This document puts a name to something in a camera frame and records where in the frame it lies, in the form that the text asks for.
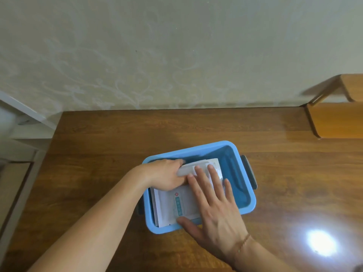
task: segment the container handle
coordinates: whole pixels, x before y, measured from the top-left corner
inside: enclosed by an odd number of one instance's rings
[[[242,160],[242,164],[243,164],[243,166],[244,166],[244,168],[246,170],[248,179],[249,179],[249,181],[251,183],[252,189],[256,190],[257,189],[257,181],[256,181],[256,178],[255,178],[254,173],[252,171],[251,165],[248,162],[247,157],[245,155],[241,155],[241,160]]]

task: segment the person's right hand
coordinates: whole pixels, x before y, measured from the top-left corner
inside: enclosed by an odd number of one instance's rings
[[[224,180],[224,194],[222,183],[212,165],[208,165],[208,171],[214,189],[199,166],[195,166],[198,180],[192,174],[188,175],[188,183],[196,197],[202,217],[202,229],[182,216],[177,222],[200,246],[232,265],[234,256],[248,232],[234,201],[230,182],[228,179]]]

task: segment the person's left hand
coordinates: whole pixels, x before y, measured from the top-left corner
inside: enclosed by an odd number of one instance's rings
[[[135,169],[143,174],[148,187],[158,190],[169,191],[186,183],[187,176],[178,177],[176,172],[183,165],[184,160],[156,160],[150,163],[141,164]]]

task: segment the storage bin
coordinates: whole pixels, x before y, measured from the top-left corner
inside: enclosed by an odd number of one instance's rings
[[[240,214],[251,212],[256,206],[256,197],[253,192],[257,188],[257,182],[252,168],[246,156],[239,155],[237,147],[229,141],[219,141],[210,144],[200,145],[178,151],[171,151],[160,155],[152,155],[146,158],[143,163],[149,163],[159,159],[182,158],[186,163],[203,159],[217,158],[222,170],[223,179],[228,178],[232,185],[234,199],[240,210]],[[164,227],[157,227],[152,209],[151,191],[148,188],[144,192],[145,220],[149,230],[155,234],[162,234],[180,229],[179,224],[172,224]],[[193,219],[194,224],[201,224],[200,218]]]

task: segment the white paper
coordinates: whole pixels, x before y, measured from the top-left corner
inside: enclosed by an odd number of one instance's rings
[[[207,170],[207,165],[212,164],[216,169],[220,181],[223,181],[222,171],[217,158],[210,160],[199,160],[190,164],[185,164],[177,172],[177,175],[187,175],[192,173],[196,175],[194,167],[199,165],[206,173],[209,181],[212,183],[209,172]],[[171,191],[160,191],[157,189],[152,189],[154,192],[155,203],[153,200],[153,209],[155,216],[155,224],[157,226],[164,227],[170,224],[176,223],[176,218],[179,216],[185,216],[188,219],[200,218],[198,205],[196,199],[193,195],[192,190],[188,185],[182,185]]]

